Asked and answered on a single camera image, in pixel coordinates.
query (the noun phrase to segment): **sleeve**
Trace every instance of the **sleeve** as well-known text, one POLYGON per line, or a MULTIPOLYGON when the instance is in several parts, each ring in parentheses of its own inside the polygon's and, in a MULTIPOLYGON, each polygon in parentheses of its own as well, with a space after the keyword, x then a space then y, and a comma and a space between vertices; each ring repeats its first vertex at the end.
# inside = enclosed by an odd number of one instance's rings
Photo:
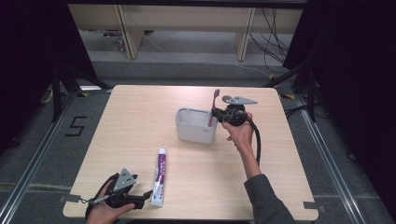
POLYGON ((253 206, 257 224, 289 224, 294 219, 285 204, 280 201, 265 175, 256 175, 245 182, 247 195, 253 206))

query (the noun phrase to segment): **human hand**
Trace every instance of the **human hand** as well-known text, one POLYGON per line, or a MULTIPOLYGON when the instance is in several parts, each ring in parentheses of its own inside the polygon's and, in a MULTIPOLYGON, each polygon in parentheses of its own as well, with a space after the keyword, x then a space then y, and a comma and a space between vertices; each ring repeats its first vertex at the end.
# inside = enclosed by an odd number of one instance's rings
MULTIPOLYGON (((247 112, 247 116, 253 119, 253 115, 247 112)), ((251 140, 253 137, 253 128, 249 124, 248 121, 245 121, 240 126, 233 126, 230 123, 222 122, 222 127, 226 129, 230 136, 227 138, 227 141, 233 141, 236 146, 236 149, 241 153, 241 155, 245 154, 253 154, 251 148, 251 140)))
MULTIPOLYGON (((113 180, 108 181, 105 187, 100 192, 98 198, 105 196, 108 186, 113 180)), ((134 209, 134 203, 125 204, 120 208, 112 208, 106 202, 101 202, 93 207, 91 210, 87 224, 112 224, 120 215, 127 213, 134 209)))

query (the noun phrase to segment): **wooden table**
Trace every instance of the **wooden table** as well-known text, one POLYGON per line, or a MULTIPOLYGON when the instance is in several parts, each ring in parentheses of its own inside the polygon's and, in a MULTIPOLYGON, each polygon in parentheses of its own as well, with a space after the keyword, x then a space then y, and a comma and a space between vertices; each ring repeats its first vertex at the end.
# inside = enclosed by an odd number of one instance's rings
MULTIPOLYGON (((239 153, 218 125, 212 145, 177 138, 176 112, 181 107, 209 110, 216 87, 117 86, 111 93, 71 194, 90 199, 102 184, 123 167, 137 174, 131 194, 152 189, 157 153, 167 150, 164 206, 146 201, 142 210, 124 218, 252 220, 243 183, 246 175, 239 153)), ((300 157, 282 105, 274 89, 220 87, 216 106, 224 109, 223 95, 256 100, 246 105, 262 137, 261 168, 276 195, 296 220, 315 220, 313 202, 300 157)), ((86 204, 66 203, 64 215, 84 217, 86 204)))

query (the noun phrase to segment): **cable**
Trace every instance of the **cable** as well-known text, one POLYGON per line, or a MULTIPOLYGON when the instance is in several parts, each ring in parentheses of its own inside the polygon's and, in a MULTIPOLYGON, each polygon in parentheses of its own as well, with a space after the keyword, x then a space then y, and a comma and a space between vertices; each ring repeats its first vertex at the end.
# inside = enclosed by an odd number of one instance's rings
POLYGON ((295 108, 293 108, 293 109, 287 109, 287 110, 285 110, 286 119, 289 119, 290 116, 291 116, 292 114, 294 114, 296 111, 299 111, 299 110, 302 110, 302 109, 306 109, 307 107, 308 107, 308 105, 300 105, 300 106, 297 106, 297 107, 295 107, 295 108))
MULTIPOLYGON (((269 27, 269 29, 270 29, 270 36, 268 37, 268 39, 267 38, 265 38, 262 34, 261 34, 261 36, 262 36, 262 38, 267 42, 266 43, 266 46, 265 46, 265 48, 264 47, 262 47, 262 48, 260 48, 260 49, 264 49, 264 53, 267 53, 267 54, 269 54, 271 57, 273 57, 274 59, 276 59, 276 60, 278 60, 280 63, 283 63, 284 62, 284 60, 285 60, 285 58, 286 58, 286 53, 284 52, 284 50, 288 50, 289 48, 281 41, 281 40, 279 40, 279 38, 277 37, 277 30, 276 30, 276 9, 275 8, 273 8, 273 22, 272 22, 272 25, 270 24, 270 22, 269 22, 269 20, 268 20, 268 18, 267 18, 267 16, 265 15, 265 12, 264 12, 264 10, 263 10, 263 8, 262 8, 262 15, 264 16, 264 18, 265 18, 265 20, 266 20, 266 22, 267 22, 267 25, 268 25, 268 27, 269 27), (271 37, 274 37, 274 39, 276 40, 276 44, 273 44, 272 42, 271 42, 271 37), (268 50, 268 45, 269 44, 271 44, 271 45, 273 45, 273 46, 276 46, 277 48, 278 48, 278 50, 279 50, 279 54, 280 54, 280 57, 281 57, 281 59, 279 58, 279 57, 277 57, 277 56, 275 56, 274 57, 274 53, 270 53, 270 51, 268 50)), ((266 57, 265 57, 265 55, 264 55, 264 63, 265 63, 265 66, 269 69, 269 67, 267 66, 267 62, 266 62, 266 57)))
POLYGON ((260 157, 262 156, 262 139, 260 138, 260 132, 256 124, 254 124, 253 120, 250 117, 247 117, 247 121, 253 128, 254 133, 256 134, 256 139, 257 139, 256 161, 257 164, 260 166, 260 157))
POLYGON ((273 52, 269 51, 267 48, 263 47, 254 37, 252 34, 250 34, 251 39, 253 42, 256 44, 256 46, 262 50, 263 52, 269 54, 271 57, 273 57, 275 60, 279 61, 280 63, 283 63, 283 60, 279 57, 277 57, 273 52))
POLYGON ((79 198, 79 201, 82 203, 88 203, 90 200, 85 200, 85 199, 79 198))

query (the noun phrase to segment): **metal rail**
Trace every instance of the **metal rail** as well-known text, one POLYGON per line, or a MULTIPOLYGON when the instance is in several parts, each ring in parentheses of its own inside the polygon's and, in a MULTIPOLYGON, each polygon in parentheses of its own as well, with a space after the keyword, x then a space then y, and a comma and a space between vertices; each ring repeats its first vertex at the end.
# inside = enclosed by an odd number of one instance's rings
POLYGON ((46 135, 38 146, 35 155, 30 160, 28 166, 23 172, 21 179, 18 181, 14 190, 12 190, 11 194, 8 196, 7 201, 2 205, 0 210, 1 223, 8 224, 17 211, 18 206, 20 205, 21 200, 26 193, 26 190, 29 188, 29 185, 32 179, 35 177, 41 162, 44 160, 56 133, 59 131, 59 128, 63 123, 64 115, 76 97, 76 92, 69 92, 66 99, 64 100, 64 110, 60 114, 59 118, 57 118, 49 126, 46 135))
MULTIPOLYGON (((300 94, 296 95, 297 105, 305 105, 305 101, 303 96, 300 94)), ((318 126, 315 122, 312 122, 311 118, 309 118, 308 113, 303 110, 302 111, 303 118, 306 126, 308 127, 309 132, 311 132, 312 137, 314 138, 315 144, 317 145, 318 152, 323 159, 323 162, 326 166, 327 171, 334 183, 334 186, 338 192, 338 195, 341 198, 341 201, 346 208, 346 212, 349 215, 350 220, 353 224, 365 224, 367 223, 361 213, 358 203, 353 197, 347 182, 343 178, 340 170, 338 169, 337 164, 332 158, 332 153, 327 148, 327 145, 318 129, 318 126)))

